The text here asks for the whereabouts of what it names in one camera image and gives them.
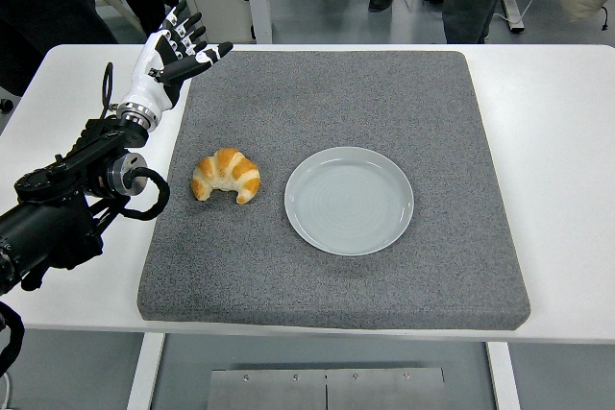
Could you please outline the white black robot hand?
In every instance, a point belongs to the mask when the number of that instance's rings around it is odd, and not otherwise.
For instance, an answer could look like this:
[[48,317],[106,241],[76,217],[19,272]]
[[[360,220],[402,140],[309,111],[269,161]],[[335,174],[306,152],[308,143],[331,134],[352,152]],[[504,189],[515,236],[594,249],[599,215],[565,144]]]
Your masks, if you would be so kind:
[[211,45],[203,40],[206,29],[198,24],[202,15],[196,12],[181,19],[185,7],[184,1],[173,7],[148,36],[123,106],[136,104],[161,117],[177,104],[185,81],[209,70],[233,50],[229,41]]

